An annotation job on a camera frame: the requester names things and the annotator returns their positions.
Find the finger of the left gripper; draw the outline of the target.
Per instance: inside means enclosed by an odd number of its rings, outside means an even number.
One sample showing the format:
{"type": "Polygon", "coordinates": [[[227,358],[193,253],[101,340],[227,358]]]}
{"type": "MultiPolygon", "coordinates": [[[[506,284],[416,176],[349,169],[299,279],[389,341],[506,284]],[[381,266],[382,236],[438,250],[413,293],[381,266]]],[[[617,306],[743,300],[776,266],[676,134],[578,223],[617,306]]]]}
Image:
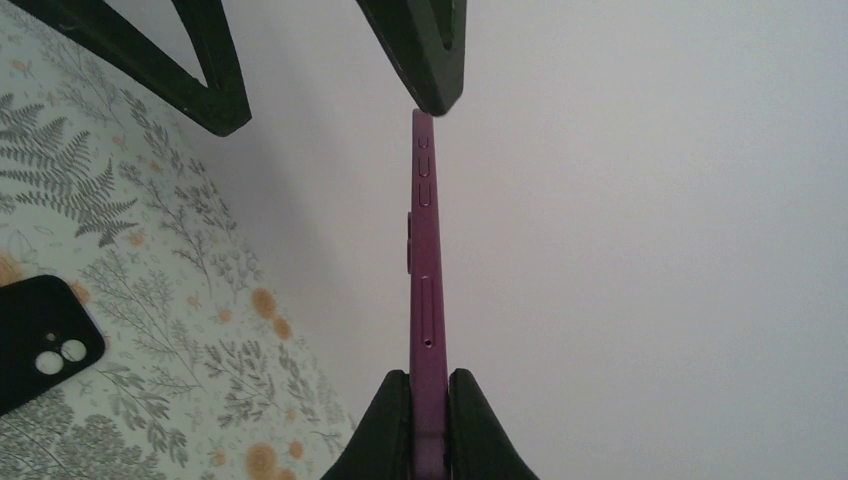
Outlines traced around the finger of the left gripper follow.
{"type": "Polygon", "coordinates": [[[465,0],[358,0],[418,108],[446,115],[464,88],[465,0]]]}
{"type": "Polygon", "coordinates": [[[104,1],[16,1],[14,5],[129,75],[216,136],[226,137],[252,118],[220,1],[173,3],[204,82],[104,1]]]}

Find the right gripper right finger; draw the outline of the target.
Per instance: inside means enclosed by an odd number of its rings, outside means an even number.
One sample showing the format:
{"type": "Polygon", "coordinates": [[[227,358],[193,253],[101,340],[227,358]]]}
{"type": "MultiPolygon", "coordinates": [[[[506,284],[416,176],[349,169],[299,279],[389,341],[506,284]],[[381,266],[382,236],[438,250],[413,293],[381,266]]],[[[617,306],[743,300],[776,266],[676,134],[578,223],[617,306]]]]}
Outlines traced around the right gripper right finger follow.
{"type": "Polygon", "coordinates": [[[459,480],[535,480],[490,406],[472,372],[449,377],[449,458],[459,480]]]}

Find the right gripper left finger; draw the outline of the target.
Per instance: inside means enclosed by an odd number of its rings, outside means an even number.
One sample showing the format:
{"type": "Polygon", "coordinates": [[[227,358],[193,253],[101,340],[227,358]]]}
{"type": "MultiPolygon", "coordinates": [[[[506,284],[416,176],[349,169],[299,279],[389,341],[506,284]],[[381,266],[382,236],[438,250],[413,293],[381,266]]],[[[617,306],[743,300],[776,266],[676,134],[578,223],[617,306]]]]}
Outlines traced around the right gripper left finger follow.
{"type": "Polygon", "coordinates": [[[407,480],[412,432],[409,375],[391,370],[323,480],[407,480]]]}

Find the purple smartphone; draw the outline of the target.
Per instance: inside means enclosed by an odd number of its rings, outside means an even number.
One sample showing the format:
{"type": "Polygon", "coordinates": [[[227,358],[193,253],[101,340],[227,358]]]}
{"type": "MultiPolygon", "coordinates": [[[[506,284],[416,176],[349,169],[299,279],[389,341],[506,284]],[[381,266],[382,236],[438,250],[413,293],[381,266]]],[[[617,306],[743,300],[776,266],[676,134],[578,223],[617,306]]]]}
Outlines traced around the purple smartphone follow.
{"type": "Polygon", "coordinates": [[[448,373],[434,119],[412,113],[410,275],[412,479],[449,479],[448,373]]]}

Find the black phone case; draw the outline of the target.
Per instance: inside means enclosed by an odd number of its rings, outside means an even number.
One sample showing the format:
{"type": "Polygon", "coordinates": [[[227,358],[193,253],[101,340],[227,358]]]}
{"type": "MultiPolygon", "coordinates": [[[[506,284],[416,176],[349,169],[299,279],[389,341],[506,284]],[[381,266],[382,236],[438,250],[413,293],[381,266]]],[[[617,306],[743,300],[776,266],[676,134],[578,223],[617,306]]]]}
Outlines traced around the black phone case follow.
{"type": "Polygon", "coordinates": [[[1,414],[79,374],[106,351],[69,284],[39,275],[1,288],[1,414]]]}

